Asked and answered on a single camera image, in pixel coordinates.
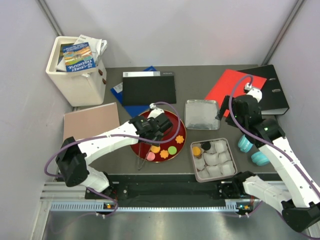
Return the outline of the black sandwich cookie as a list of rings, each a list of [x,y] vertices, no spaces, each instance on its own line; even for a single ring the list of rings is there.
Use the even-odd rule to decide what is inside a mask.
[[[204,150],[204,151],[208,151],[211,149],[211,143],[209,141],[206,141],[206,142],[202,142],[201,143],[201,148]]]

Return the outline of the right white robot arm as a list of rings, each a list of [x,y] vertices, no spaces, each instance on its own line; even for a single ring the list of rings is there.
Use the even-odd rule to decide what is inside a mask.
[[[287,190],[281,190],[250,171],[232,179],[239,198],[254,196],[272,208],[294,231],[301,233],[320,220],[320,187],[313,181],[294,154],[285,132],[272,118],[263,118],[259,107],[262,93],[253,88],[245,95],[226,95],[216,119],[229,111],[226,123],[238,128],[250,143],[272,164]]]

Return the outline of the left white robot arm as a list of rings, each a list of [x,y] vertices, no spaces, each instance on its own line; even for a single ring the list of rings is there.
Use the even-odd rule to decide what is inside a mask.
[[[55,162],[67,187],[81,185],[95,190],[106,199],[113,194],[114,187],[105,172],[92,168],[90,164],[115,150],[139,142],[156,144],[172,126],[164,110],[157,107],[147,117],[136,116],[91,140],[67,138]]]

